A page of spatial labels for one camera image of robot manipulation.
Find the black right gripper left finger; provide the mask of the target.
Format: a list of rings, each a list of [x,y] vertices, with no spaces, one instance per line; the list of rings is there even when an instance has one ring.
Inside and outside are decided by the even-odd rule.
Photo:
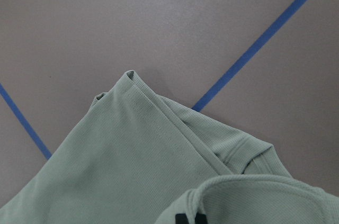
[[[175,224],[187,224],[187,216],[185,213],[175,215]]]

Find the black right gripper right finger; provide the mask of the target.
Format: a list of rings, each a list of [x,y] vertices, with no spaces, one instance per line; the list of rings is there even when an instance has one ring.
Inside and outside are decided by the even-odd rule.
[[[202,213],[197,213],[194,218],[195,224],[207,224],[207,216]]]

